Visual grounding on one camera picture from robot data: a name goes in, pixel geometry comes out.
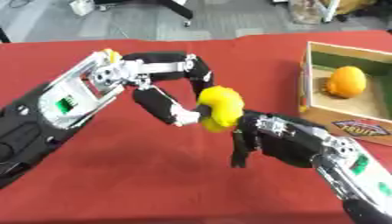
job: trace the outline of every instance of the open cardboard box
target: open cardboard box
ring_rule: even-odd
[[[323,91],[333,71],[345,66],[367,76],[366,90],[351,99]],[[301,117],[339,136],[392,145],[392,53],[309,42],[299,83]]]

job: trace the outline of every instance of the robotic arm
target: robotic arm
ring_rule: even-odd
[[[213,85],[212,72],[194,54],[147,52],[122,57],[105,50],[36,87],[0,110],[0,187],[56,151],[126,87],[136,87],[135,102],[161,121],[177,126],[197,123],[202,107],[187,110],[154,85],[180,78],[191,82],[196,97]]]
[[[313,167],[355,223],[392,223],[392,176],[352,138],[300,118],[248,110],[233,139],[233,167],[245,167],[249,153],[262,148],[289,165]]]

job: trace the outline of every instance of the yellow fruit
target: yellow fruit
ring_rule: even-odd
[[[332,95],[351,98],[366,88],[366,76],[356,66],[343,66],[332,74],[326,83],[326,91]]]
[[[204,89],[198,104],[209,106],[211,117],[205,118],[202,124],[210,131],[217,132],[237,124],[243,115],[244,102],[240,95],[228,87],[209,87]]]

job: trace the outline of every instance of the red table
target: red table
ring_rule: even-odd
[[[306,41],[392,52],[385,31],[262,35],[235,40],[81,41],[0,45],[0,104],[55,78],[92,51],[187,50],[248,109],[296,114]],[[184,80],[161,87],[187,107]],[[364,143],[390,170],[392,149]],[[0,191],[0,223],[349,223],[324,180],[255,153],[231,169],[229,133],[166,126],[123,94],[36,169]]]

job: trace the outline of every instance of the orange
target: orange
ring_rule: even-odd
[[[326,90],[343,98],[359,95],[366,88],[366,76],[356,66],[343,66],[335,70],[326,83]]]

